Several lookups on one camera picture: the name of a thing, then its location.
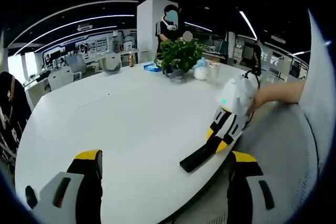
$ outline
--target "potted plant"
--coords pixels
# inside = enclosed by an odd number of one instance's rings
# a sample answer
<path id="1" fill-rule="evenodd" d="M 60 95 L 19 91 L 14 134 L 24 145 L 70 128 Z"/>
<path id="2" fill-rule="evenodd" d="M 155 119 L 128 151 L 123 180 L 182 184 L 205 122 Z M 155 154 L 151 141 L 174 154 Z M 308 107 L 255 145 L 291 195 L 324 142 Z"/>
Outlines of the potted plant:
<path id="1" fill-rule="evenodd" d="M 165 75 L 178 69 L 187 73 L 201 59 L 204 48 L 197 39 L 191 41 L 166 40 L 161 42 L 160 47 L 162 52 L 157 53 L 154 62 L 162 68 Z"/>

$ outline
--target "led strip light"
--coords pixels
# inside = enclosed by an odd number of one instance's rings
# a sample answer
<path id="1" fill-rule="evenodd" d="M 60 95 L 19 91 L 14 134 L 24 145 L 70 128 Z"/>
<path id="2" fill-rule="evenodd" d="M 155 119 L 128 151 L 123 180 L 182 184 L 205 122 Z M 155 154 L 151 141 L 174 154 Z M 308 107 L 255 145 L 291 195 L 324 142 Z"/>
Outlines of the led strip light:
<path id="1" fill-rule="evenodd" d="M 247 17 L 245 16 L 244 12 L 240 11 L 239 13 L 240 13 L 240 14 L 242 15 L 242 17 L 244 18 L 245 22 L 247 23 L 248 27 L 250 28 L 251 32 L 253 33 L 253 36 L 254 36 L 256 39 L 258 39 L 256 33 L 254 32 L 254 30 L 253 30 L 253 28 L 252 28 L 252 25 L 251 25 L 250 21 L 248 21 L 248 19 L 247 19 Z"/>
<path id="2" fill-rule="evenodd" d="M 74 35 L 87 33 L 88 31 L 95 31 L 95 30 L 101 30 L 101 29 L 107 29 L 107 28 L 116 28 L 116 27 L 117 27 L 117 26 L 106 26 L 106 27 L 100 27 L 100 28 L 90 29 L 90 30 L 86 30 L 86 31 L 80 31 L 79 33 L 71 34 L 71 35 L 68 35 L 68 36 L 66 36 L 66 37 L 57 39 L 57 40 L 55 40 L 55 41 L 53 41 L 53 42 L 50 42 L 49 44 L 46 44 L 46 45 L 40 47 L 39 49 L 35 50 L 34 52 L 37 52 L 37 51 L 41 50 L 42 48 L 45 48 L 45 47 L 47 47 L 47 46 L 50 46 L 51 44 L 53 44 L 53 43 L 55 43 L 55 42 L 58 42 L 58 41 L 60 41 L 60 40 L 66 39 L 66 38 L 69 38 L 69 37 L 74 36 Z"/>
<path id="3" fill-rule="evenodd" d="M 98 18 L 112 18 L 112 17 L 134 17 L 134 15 L 128 15 L 128 14 L 121 14 L 121 15 L 107 15 L 107 16 L 100 16 L 100 17 L 94 17 L 94 18 L 86 18 L 86 19 L 82 19 L 82 20 L 78 20 L 78 21 L 75 21 L 75 22 L 72 22 L 72 23 L 68 23 L 68 24 L 65 24 L 65 25 L 62 25 L 62 26 L 59 26 L 53 30 L 50 30 L 40 36 L 38 36 L 37 38 L 33 39 L 32 41 L 28 42 L 27 44 L 25 44 L 23 47 L 21 47 L 14 55 L 17 55 L 19 52 L 21 52 L 25 47 L 29 46 L 31 43 L 35 42 L 36 40 L 42 38 L 43 36 L 46 36 L 47 34 L 50 34 L 52 33 L 53 31 L 56 31 L 56 30 L 59 30 L 61 28 L 64 28 L 64 27 L 67 27 L 67 26 L 71 26 L 71 25 L 74 25 L 74 24 L 77 24 L 77 23 L 81 23 L 81 22 L 85 22 L 85 21 L 88 21 L 88 20 L 93 20 L 93 19 L 98 19 Z"/>
<path id="4" fill-rule="evenodd" d="M 190 26 L 198 27 L 200 29 L 204 29 L 206 31 L 212 31 L 212 30 L 210 30 L 208 28 L 205 28 L 205 27 L 202 27 L 202 26 L 194 25 L 194 24 L 191 24 L 191 23 L 188 23 L 188 22 L 184 22 L 184 23 L 187 24 L 187 25 L 190 25 Z"/>

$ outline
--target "ceiling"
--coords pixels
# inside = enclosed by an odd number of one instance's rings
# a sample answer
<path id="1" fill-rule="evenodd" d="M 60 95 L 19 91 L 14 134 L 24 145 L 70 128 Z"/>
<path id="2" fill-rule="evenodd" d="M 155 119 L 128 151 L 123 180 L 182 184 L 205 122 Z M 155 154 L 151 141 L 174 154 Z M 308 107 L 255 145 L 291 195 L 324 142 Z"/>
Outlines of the ceiling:
<path id="1" fill-rule="evenodd" d="M 78 20 L 105 16 L 132 14 L 134 17 L 111 17 L 91 20 L 94 28 L 117 25 L 118 29 L 136 28 L 137 5 L 145 0 L 124 0 L 132 2 L 104 2 L 72 8 L 51 16 L 39 24 L 34 23 L 56 12 L 92 2 L 113 0 L 4 0 L 6 11 L 1 13 L 4 31 L 4 46 L 14 43 L 27 43 L 36 37 L 64 24 Z M 224 35 L 226 31 L 253 37 L 248 25 L 239 14 L 243 11 L 248 17 L 258 37 L 295 53 L 310 49 L 310 22 L 308 0 L 171 0 L 182 8 L 182 18 Z M 56 39 L 77 33 L 78 24 L 64 27 L 37 39 L 34 43 L 47 44 Z M 271 39 L 271 35 L 283 38 L 281 44 Z M 22 52 L 35 48 L 25 48 Z M 18 48 L 9 50 L 14 54 Z"/>

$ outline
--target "desk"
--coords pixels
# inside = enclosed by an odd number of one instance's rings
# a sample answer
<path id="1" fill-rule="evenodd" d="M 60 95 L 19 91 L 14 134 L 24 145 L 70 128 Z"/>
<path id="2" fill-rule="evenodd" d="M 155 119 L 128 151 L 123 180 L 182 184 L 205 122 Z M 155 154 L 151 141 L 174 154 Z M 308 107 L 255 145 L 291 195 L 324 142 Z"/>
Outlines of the desk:
<path id="1" fill-rule="evenodd" d="M 220 62 L 221 59 L 225 60 L 225 57 L 223 55 L 217 54 L 216 52 L 206 52 L 204 51 L 202 53 L 202 56 L 204 56 L 208 60 Z"/>
<path id="2" fill-rule="evenodd" d="M 39 82 L 34 79 L 30 81 L 29 84 L 25 85 L 25 93 L 30 110 L 33 111 L 40 98 L 47 93 L 45 88 L 47 80 L 48 77 L 40 80 Z"/>
<path id="3" fill-rule="evenodd" d="M 106 56 L 109 56 L 109 55 L 111 55 L 111 56 L 121 56 L 121 55 L 128 55 L 130 52 L 136 53 L 136 52 L 139 52 L 139 50 L 138 49 L 132 49 L 132 50 L 121 51 L 121 52 L 105 52 L 105 53 L 97 54 L 94 58 L 84 59 L 84 62 L 85 62 L 85 64 L 88 64 L 90 62 L 105 59 Z"/>
<path id="4" fill-rule="evenodd" d="M 219 80 L 244 73 L 221 64 Z M 218 86 L 173 83 L 142 64 L 100 73 L 41 98 L 17 152 L 15 187 L 36 192 L 80 152 L 103 151 L 102 223 L 154 224 L 186 204 L 214 175 L 229 149 L 193 173 L 179 162 L 205 143 Z"/>

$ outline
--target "white pot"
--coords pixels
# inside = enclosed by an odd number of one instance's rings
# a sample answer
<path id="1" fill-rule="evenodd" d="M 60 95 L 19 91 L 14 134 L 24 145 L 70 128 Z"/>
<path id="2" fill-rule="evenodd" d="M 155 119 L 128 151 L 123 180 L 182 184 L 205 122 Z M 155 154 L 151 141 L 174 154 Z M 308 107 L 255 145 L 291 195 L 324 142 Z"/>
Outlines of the white pot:
<path id="1" fill-rule="evenodd" d="M 205 80 L 208 69 L 206 67 L 198 67 L 194 70 L 194 77 L 197 80 Z"/>

